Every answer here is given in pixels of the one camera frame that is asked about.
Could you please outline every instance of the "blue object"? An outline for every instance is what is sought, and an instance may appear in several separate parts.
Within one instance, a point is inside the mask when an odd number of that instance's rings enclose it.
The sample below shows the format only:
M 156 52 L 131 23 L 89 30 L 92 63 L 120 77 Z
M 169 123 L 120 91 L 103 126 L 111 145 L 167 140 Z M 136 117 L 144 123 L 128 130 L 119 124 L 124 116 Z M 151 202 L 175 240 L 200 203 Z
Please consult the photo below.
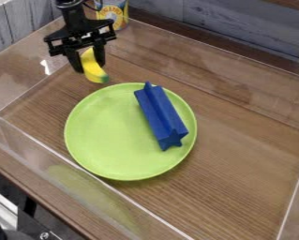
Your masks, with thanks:
M 188 134 L 188 130 L 161 86 L 152 86 L 145 82 L 144 89 L 133 94 L 161 150 L 165 151 L 171 146 L 181 146 L 181 138 Z

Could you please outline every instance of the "green plate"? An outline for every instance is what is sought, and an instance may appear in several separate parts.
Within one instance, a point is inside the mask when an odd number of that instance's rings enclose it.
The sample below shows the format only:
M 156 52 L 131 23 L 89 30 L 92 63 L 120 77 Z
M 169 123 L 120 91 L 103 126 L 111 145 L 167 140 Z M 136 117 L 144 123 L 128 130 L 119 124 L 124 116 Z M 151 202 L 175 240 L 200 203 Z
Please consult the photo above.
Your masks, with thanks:
M 185 101 L 165 90 L 189 134 L 181 147 L 160 150 L 133 91 L 141 83 L 121 83 L 87 96 L 65 124 L 65 144 L 77 163 L 92 173 L 115 180 L 153 177 L 184 159 L 193 146 L 196 121 Z

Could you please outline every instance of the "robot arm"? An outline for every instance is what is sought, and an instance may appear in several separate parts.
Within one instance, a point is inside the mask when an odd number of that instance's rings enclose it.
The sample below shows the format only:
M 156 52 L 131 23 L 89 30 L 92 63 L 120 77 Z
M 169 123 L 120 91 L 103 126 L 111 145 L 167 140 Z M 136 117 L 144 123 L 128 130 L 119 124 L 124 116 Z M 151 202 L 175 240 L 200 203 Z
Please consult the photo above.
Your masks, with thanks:
M 49 46 L 49 55 L 65 55 L 75 71 L 83 73 L 84 70 L 77 50 L 92 46 L 99 66 L 105 65 L 104 45 L 108 41 L 116 39 L 112 27 L 113 20 L 88 19 L 83 9 L 85 0 L 55 1 L 63 13 L 65 26 L 44 38 Z M 100 33 L 103 28 L 108 28 L 109 31 Z M 53 41 L 57 40 L 60 40 L 61 44 L 53 45 Z

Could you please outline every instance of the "plate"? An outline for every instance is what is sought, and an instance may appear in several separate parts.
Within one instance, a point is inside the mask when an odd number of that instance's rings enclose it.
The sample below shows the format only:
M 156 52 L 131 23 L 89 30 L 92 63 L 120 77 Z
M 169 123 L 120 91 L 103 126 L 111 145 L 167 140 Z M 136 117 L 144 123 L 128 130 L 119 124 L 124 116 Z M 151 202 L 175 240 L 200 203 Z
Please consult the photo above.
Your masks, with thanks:
M 133 91 L 137 82 L 105 87 L 75 106 L 64 138 L 76 162 L 92 173 L 113 180 L 141 180 L 172 169 L 185 158 L 196 138 L 196 121 L 187 102 L 164 89 L 189 134 L 181 147 L 161 151 Z

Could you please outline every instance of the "blue foam block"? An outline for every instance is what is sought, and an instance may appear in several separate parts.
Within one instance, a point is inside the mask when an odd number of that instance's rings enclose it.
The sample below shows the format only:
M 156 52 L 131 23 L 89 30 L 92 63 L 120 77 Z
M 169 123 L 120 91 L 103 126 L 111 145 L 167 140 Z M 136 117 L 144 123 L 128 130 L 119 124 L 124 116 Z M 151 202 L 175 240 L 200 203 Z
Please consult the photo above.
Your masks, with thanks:
M 188 134 L 188 130 L 161 86 L 152 86 L 145 82 L 144 89 L 133 94 L 161 150 L 181 146 L 181 138 Z

